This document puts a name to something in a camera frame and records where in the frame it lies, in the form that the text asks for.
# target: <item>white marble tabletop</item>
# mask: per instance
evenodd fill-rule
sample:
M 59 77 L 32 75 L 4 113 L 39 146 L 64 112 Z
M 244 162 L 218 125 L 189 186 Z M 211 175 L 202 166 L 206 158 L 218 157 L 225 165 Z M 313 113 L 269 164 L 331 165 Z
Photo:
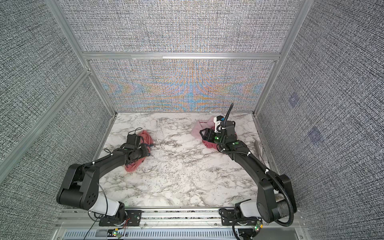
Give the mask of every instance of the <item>white marble tabletop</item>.
M 257 186 L 227 155 L 208 149 L 190 131 L 209 113 L 119 113 L 105 148 L 126 142 L 129 131 L 147 130 L 154 140 L 151 156 L 134 173 L 118 167 L 100 179 L 107 197 L 126 206 L 223 207 L 255 199 Z M 233 113 L 238 139 L 254 153 L 260 141 L 251 114 Z

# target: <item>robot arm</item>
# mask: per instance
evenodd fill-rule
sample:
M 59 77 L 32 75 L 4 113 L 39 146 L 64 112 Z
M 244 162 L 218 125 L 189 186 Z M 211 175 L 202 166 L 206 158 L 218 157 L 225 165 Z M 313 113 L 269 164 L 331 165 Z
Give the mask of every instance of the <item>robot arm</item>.
M 250 152 L 244 142 L 237 139 L 235 122 L 227 120 L 232 107 L 233 104 L 225 118 L 222 116 L 215 118 L 222 120 L 219 123 L 215 121 L 216 125 L 220 124 L 219 127 L 203 129 L 200 134 L 203 140 L 217 143 L 217 150 L 240 164 L 258 186 L 257 201 L 250 200 L 236 204 L 237 218 L 261 217 L 267 223 L 275 221 L 282 226 L 290 226 L 293 214 L 296 212 L 291 180 L 286 175 L 278 175 L 267 168 Z M 258 212 L 253 213 L 254 215 L 249 213 L 249 209 L 256 208 Z M 288 222 L 279 221 L 285 216 L 289 216 Z
M 119 166 L 132 164 L 148 155 L 148 148 L 141 143 L 141 137 L 128 134 L 127 142 L 107 156 L 94 162 L 72 164 L 64 176 L 57 202 L 103 214 L 100 226 L 122 224 L 126 219 L 124 204 L 99 194 L 99 179 Z
M 280 225 L 289 226 L 293 222 L 293 213 L 296 212 L 291 181 L 286 175 L 278 175 L 268 169 L 250 152 L 244 142 L 237 139 L 235 122 L 228 121 L 232 106 L 233 104 L 225 118 L 215 118 L 215 129 L 206 128 L 200 134 L 203 140 L 217 143 L 217 150 L 240 164 L 258 186 L 256 202 L 251 200 L 236 204 L 239 209 L 237 218 L 261 217 L 268 223 L 276 221 Z M 141 143 L 141 137 L 128 134 L 127 142 L 109 155 L 82 165 L 72 164 L 57 194 L 57 202 L 103 214 L 100 226 L 121 225 L 126 220 L 124 204 L 99 194 L 99 179 L 119 166 L 129 165 L 148 155 L 147 146 Z M 257 209 L 257 216 L 245 209 Z M 279 221 L 287 215 L 288 222 Z

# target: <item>crumpled cloth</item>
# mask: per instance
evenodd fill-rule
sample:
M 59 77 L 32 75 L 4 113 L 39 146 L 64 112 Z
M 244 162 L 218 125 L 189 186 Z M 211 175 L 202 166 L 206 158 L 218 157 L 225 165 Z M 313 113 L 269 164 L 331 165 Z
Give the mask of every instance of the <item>crumpled cloth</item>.
M 197 120 L 195 126 L 192 128 L 191 135 L 197 139 L 201 139 L 201 142 L 207 148 L 216 148 L 216 143 L 207 142 L 201 138 L 200 131 L 205 128 L 215 129 L 214 117 L 211 117 L 209 120 Z
M 144 142 L 143 142 L 143 139 L 141 139 L 140 143 L 145 143 L 145 145 L 148 148 L 148 152 L 149 152 L 148 156 L 150 156 L 151 155 L 151 148 L 150 147 L 153 146 L 153 139 L 151 138 L 151 136 L 149 135 L 149 133 L 146 130 L 142 131 L 138 135 L 143 137 Z M 145 158 L 146 157 L 140 158 L 136 162 L 134 162 L 134 163 L 132 163 L 130 165 L 125 166 L 124 167 L 125 171 L 127 171 L 127 172 L 134 172 L 139 167 L 139 165 L 145 160 Z

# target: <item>aluminum frame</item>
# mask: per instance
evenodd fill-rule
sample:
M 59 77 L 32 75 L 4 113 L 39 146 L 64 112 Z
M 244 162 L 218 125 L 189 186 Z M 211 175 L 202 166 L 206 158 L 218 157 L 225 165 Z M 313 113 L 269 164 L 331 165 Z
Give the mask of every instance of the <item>aluminum frame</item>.
M 138 227 L 129 228 L 231 228 L 222 226 L 218 210 L 221 207 L 130 207 L 129 210 L 142 210 L 141 221 Z M 84 209 L 63 209 L 54 233 L 58 229 L 89 228 L 93 221 Z M 295 213 L 294 222 L 288 228 L 306 228 L 301 212 Z M 94 226 L 95 229 L 110 227 Z M 249 226 L 236 226 L 236 228 L 249 228 Z M 275 222 L 265 223 L 264 228 L 286 228 Z
M 83 68 L 89 69 L 91 71 L 91 82 L 96 89 L 96 92 L 98 93 L 100 99 L 104 103 L 106 109 L 108 110 L 109 114 L 111 116 L 114 116 L 116 111 L 113 106 L 113 103 L 111 99 L 109 98 L 106 90 L 103 88 L 101 82 L 97 78 L 97 75 L 95 71 L 93 71 L 92 66 L 87 62 L 87 60 L 83 56 L 83 48 L 81 47 L 75 33 L 73 32 L 67 18 L 65 17 L 65 14 L 58 3 L 57 0 L 45 0 L 47 6 L 51 10 L 53 16 L 56 19 L 56 22 L 60 26 L 61 30 L 63 31 L 64 35 L 66 36 L 68 42 L 70 43 L 73 51 L 75 52 L 77 58 L 79 59 L 81 65 Z
M 28 151 L 32 144 L 37 140 L 44 129 L 55 118 L 68 99 L 73 95 L 83 80 L 88 77 L 91 72 L 83 69 L 74 81 L 61 93 L 55 102 L 41 116 L 41 118 L 31 127 L 27 134 L 20 140 L 11 152 L 0 162 L 0 183 L 8 176 L 12 169 L 18 164 L 23 155 Z
M 83 52 L 85 59 L 224 59 L 224 60 L 279 60 L 280 53 L 149 53 L 149 52 Z
M 252 118 L 253 118 L 253 122 L 255 124 L 256 130 L 257 130 L 257 132 L 259 134 L 260 141 L 261 141 L 261 143 L 263 145 L 263 149 L 264 149 L 264 152 L 266 154 L 266 157 L 267 157 L 267 160 L 268 160 L 268 163 L 269 163 L 269 167 L 275 173 L 280 175 L 279 169 L 277 168 L 277 165 L 276 165 L 275 159 L 273 158 L 271 149 L 269 148 L 268 142 L 266 141 L 266 138 L 265 138 L 263 129 L 261 128 L 260 122 L 259 122 L 259 120 L 257 119 L 256 116 L 252 116 Z
M 267 82 L 264 84 L 264 87 L 260 93 L 259 99 L 257 100 L 255 110 L 253 111 L 255 116 L 259 115 L 263 107 L 263 104 L 266 98 L 268 97 L 269 92 L 271 91 L 277 76 L 279 75 L 281 67 L 283 66 L 284 61 L 287 58 L 289 51 L 291 50 L 293 42 L 295 41 L 297 34 L 299 33 L 299 30 L 304 22 L 304 19 L 306 18 L 307 13 L 309 12 L 309 9 L 312 6 L 313 1 L 314 0 L 303 0 L 303 2 L 301 3 L 300 8 L 297 11 L 295 19 L 292 23 L 292 26 L 288 32 L 288 35 L 285 38 L 283 47 L 281 48 L 281 57 L 273 66 L 271 74 Z
M 115 116 L 112 116 L 112 118 L 109 120 L 108 128 L 107 128 L 107 130 L 104 133 L 104 136 L 103 136 L 103 138 L 102 138 L 102 140 L 101 140 L 101 142 L 100 142 L 100 144 L 99 144 L 99 146 L 98 146 L 98 148 L 96 150 L 95 155 L 93 156 L 93 160 L 92 161 L 95 161 L 95 160 L 99 159 L 100 153 L 103 150 L 104 144 L 107 141 L 109 133 L 112 130 L 112 127 L 113 127 L 113 124 L 115 123 L 116 117 L 117 117 L 117 114 Z

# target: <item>vent grille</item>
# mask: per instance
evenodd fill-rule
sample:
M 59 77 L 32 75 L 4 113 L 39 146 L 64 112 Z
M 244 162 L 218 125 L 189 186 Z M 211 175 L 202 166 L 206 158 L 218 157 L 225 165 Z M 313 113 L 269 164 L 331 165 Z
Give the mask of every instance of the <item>vent grille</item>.
M 83 239 L 88 229 L 67 230 L 63 239 Z M 87 239 L 106 239 L 105 235 L 96 234 L 91 230 Z M 233 239 L 232 229 L 126 229 L 125 237 L 121 239 Z M 108 239 L 117 239 L 108 235 Z

